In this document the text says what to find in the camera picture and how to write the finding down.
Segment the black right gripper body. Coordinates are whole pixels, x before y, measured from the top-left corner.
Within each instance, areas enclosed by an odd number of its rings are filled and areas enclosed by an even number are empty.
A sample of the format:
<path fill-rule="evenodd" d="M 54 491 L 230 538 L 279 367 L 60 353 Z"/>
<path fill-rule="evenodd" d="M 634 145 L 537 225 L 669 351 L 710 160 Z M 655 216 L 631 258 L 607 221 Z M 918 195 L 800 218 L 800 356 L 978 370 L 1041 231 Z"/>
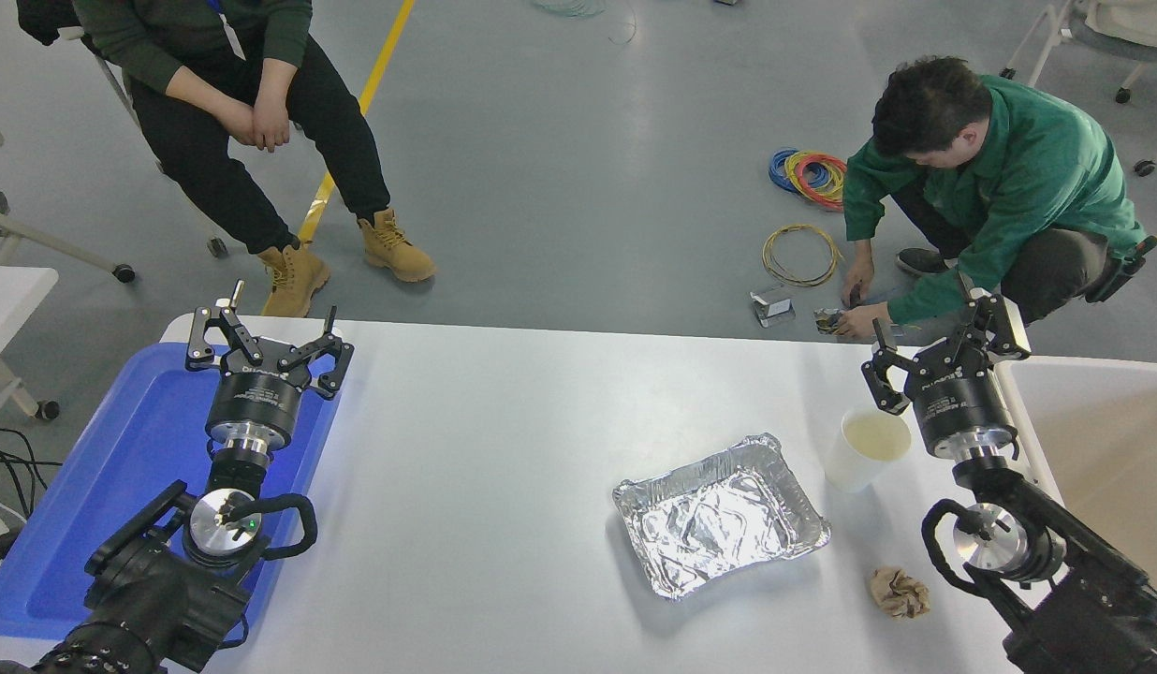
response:
<path fill-rule="evenodd" d="M 905 382 L 924 449 L 934 457 L 997 455 L 1017 430 L 982 349 L 924 348 Z"/>

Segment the crouching person's left hand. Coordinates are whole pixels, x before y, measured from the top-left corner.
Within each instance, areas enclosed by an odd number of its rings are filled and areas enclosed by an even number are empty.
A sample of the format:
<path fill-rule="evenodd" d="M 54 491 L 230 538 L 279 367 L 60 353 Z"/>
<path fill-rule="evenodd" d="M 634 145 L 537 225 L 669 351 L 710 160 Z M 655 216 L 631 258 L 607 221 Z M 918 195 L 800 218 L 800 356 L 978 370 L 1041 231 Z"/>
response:
<path fill-rule="evenodd" d="M 875 334 L 875 321 L 891 321 L 887 302 L 861 304 L 853 310 L 845 310 L 837 320 L 834 333 L 849 340 L 870 340 Z"/>

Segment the seated person's left hand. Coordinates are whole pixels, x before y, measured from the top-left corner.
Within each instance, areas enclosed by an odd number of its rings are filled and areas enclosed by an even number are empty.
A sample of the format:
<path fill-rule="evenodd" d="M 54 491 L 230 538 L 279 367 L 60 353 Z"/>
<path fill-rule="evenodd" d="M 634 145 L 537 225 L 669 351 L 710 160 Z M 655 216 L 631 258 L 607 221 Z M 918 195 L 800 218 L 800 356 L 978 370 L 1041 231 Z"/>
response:
<path fill-rule="evenodd" d="M 287 91 L 282 82 L 261 82 L 255 97 L 252 142 L 261 151 L 274 153 L 290 141 Z"/>

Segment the seated person's right hand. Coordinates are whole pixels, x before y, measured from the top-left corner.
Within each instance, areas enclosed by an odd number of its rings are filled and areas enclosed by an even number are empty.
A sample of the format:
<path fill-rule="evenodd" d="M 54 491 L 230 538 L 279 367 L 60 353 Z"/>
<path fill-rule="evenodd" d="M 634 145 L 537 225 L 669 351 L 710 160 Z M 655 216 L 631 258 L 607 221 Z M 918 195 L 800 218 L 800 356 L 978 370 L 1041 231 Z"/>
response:
<path fill-rule="evenodd" d="M 235 98 L 224 98 L 213 116 L 239 145 L 256 145 L 255 111 L 249 104 Z"/>

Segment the crouching person's right hand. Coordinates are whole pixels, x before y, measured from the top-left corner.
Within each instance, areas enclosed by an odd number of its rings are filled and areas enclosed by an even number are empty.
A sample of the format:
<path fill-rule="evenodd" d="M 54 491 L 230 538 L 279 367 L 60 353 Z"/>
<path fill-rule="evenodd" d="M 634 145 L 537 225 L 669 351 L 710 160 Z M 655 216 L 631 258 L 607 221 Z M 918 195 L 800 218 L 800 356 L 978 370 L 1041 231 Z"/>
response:
<path fill-rule="evenodd" d="M 842 288 L 842 304 L 845 310 L 860 308 L 869 298 L 870 287 L 874 281 L 872 255 L 857 255 L 845 273 Z"/>

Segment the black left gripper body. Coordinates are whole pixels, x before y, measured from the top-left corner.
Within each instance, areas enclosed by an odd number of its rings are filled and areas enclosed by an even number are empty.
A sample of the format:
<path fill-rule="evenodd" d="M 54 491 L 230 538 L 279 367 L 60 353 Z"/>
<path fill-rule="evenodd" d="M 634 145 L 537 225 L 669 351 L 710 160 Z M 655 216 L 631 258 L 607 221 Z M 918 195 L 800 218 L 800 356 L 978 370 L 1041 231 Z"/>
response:
<path fill-rule="evenodd" d="M 278 366 L 241 364 L 233 370 L 223 360 L 206 434 L 220 444 L 238 438 L 263 440 L 266 447 L 287 447 L 299 416 L 300 397 L 312 376 L 305 364 L 290 372 Z"/>

